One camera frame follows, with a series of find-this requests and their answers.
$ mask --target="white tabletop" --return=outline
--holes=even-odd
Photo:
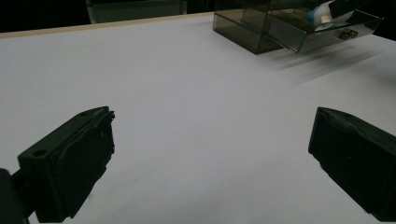
[[[254,55],[212,20],[0,39],[1,167],[16,172],[30,145],[109,105],[116,153],[64,223],[378,223],[308,143],[318,106],[396,134],[396,42]]]

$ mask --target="clear plastic box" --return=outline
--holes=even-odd
[[[213,29],[259,54],[286,48],[298,53],[372,34],[382,19],[355,10],[352,17],[318,29],[306,20],[313,0],[218,0]]]

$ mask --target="transparent container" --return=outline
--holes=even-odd
[[[382,21],[355,10],[347,21],[316,27],[306,14],[317,4],[312,0],[218,0],[213,29],[256,54],[282,47],[298,53],[372,34]]]

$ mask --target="white table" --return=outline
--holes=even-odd
[[[254,55],[181,18],[0,35],[1,167],[109,105],[116,153],[64,223],[378,223],[307,148],[318,106],[396,134],[396,43]]]

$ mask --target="acrylic box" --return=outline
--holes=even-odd
[[[218,0],[213,29],[259,54],[286,48],[298,53],[369,35],[382,19],[355,10],[347,21],[320,27],[306,14],[320,0]]]

